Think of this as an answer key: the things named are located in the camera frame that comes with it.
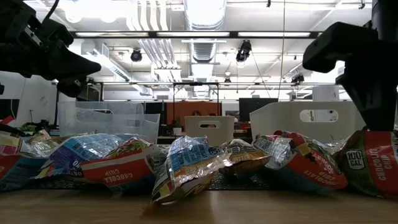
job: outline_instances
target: ceiling light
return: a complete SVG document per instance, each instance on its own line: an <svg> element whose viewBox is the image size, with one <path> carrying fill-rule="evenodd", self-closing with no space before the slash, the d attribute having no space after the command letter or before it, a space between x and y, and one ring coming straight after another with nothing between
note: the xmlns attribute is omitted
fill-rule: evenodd
<svg viewBox="0 0 398 224"><path fill-rule="evenodd" d="M236 54L236 61L238 63L243 62L243 66L244 66L244 62L250 56L250 51L251 51L250 40L243 40L243 43L240 46L238 53Z"/></svg>
<svg viewBox="0 0 398 224"><path fill-rule="evenodd" d="M112 0L102 0L99 4L101 4L101 21L106 23L112 23L116 21L118 18L117 14L113 13L116 8L112 4Z"/></svg>
<svg viewBox="0 0 398 224"><path fill-rule="evenodd" d="M131 85L173 85L172 82L131 82Z"/></svg>
<svg viewBox="0 0 398 224"><path fill-rule="evenodd" d="M228 37L229 32L202 32L202 31L191 31L191 32L158 32L158 37Z"/></svg>
<svg viewBox="0 0 398 224"><path fill-rule="evenodd" d="M245 62L236 62L238 68L243 68L245 66Z"/></svg>
<svg viewBox="0 0 398 224"><path fill-rule="evenodd" d="M65 18L70 23L78 23L83 18L83 15L81 14L81 12L78 9L67 10L65 12Z"/></svg>
<svg viewBox="0 0 398 224"><path fill-rule="evenodd" d="M219 84L220 85L226 85L226 86L230 85L230 83L219 83ZM237 83L234 83L234 85L258 85L258 84L256 84L256 83L237 82Z"/></svg>
<svg viewBox="0 0 398 224"><path fill-rule="evenodd" d="M147 32L76 32L77 37L148 37Z"/></svg>
<svg viewBox="0 0 398 224"><path fill-rule="evenodd" d="M309 32L238 32L238 37L309 37Z"/></svg>
<svg viewBox="0 0 398 224"><path fill-rule="evenodd" d="M107 82L103 83L104 85L130 85L128 82Z"/></svg>
<svg viewBox="0 0 398 224"><path fill-rule="evenodd" d="M225 44L226 40L181 40L183 44Z"/></svg>

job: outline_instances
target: table surface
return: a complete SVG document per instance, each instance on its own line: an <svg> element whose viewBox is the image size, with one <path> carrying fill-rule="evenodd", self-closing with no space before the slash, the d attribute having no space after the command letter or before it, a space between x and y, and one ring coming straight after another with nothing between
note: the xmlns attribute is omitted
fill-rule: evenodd
<svg viewBox="0 0 398 224"><path fill-rule="evenodd" d="M398 223L398 202L346 192L204 191L143 215L148 201L110 192L6 192L0 223Z"/></svg>

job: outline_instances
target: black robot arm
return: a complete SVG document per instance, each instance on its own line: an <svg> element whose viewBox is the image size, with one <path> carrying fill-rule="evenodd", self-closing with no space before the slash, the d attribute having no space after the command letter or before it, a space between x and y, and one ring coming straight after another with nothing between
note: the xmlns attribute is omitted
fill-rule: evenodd
<svg viewBox="0 0 398 224"><path fill-rule="evenodd" d="M35 15L22 0L0 1L0 70L57 79L59 91L78 96L86 76L101 66L67 49L73 37L64 25L48 16L40 23Z"/></svg>

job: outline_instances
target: computer monitor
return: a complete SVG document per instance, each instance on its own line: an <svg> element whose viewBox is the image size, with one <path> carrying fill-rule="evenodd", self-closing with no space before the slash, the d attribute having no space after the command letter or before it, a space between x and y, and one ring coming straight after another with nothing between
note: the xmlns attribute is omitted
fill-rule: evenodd
<svg viewBox="0 0 398 224"><path fill-rule="evenodd" d="M250 121L251 112L276 102L278 98L239 98L239 121Z"/></svg>

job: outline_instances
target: clear plastic bin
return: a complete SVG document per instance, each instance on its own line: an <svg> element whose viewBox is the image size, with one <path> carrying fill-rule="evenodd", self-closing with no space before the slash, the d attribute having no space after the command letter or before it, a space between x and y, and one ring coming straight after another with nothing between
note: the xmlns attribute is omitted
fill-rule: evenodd
<svg viewBox="0 0 398 224"><path fill-rule="evenodd" d="M142 135L147 132L141 103L59 102L58 115L60 136L87 132Z"/></svg>
<svg viewBox="0 0 398 224"><path fill-rule="evenodd" d="M144 114L144 129L142 135L147 142L156 144L159 133L160 114Z"/></svg>

